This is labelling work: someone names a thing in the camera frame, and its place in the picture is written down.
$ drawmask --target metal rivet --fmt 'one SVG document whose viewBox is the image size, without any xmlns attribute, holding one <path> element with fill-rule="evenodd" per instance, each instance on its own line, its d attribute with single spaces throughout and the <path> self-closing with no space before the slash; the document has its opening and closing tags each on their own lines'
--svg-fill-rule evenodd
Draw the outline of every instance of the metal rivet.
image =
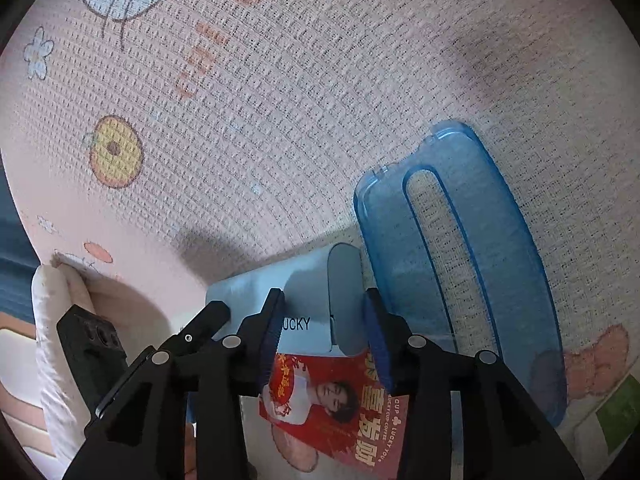
<svg viewBox="0 0 640 480">
<path fill-rule="evenodd" d="M 242 340 L 237 335 L 228 335 L 222 340 L 222 346 L 225 348 L 235 348 Z"/>
<path fill-rule="evenodd" d="M 427 340 L 421 335 L 412 335 L 407 342 L 409 343 L 409 346 L 414 348 L 422 348 L 427 345 Z"/>
<path fill-rule="evenodd" d="M 492 365 L 498 360 L 496 355 L 490 350 L 482 350 L 478 354 L 478 359 L 480 359 L 486 365 Z"/>
<path fill-rule="evenodd" d="M 151 356 L 151 362 L 155 365 L 163 365 L 169 360 L 169 354 L 164 351 L 156 352 Z"/>
</svg>

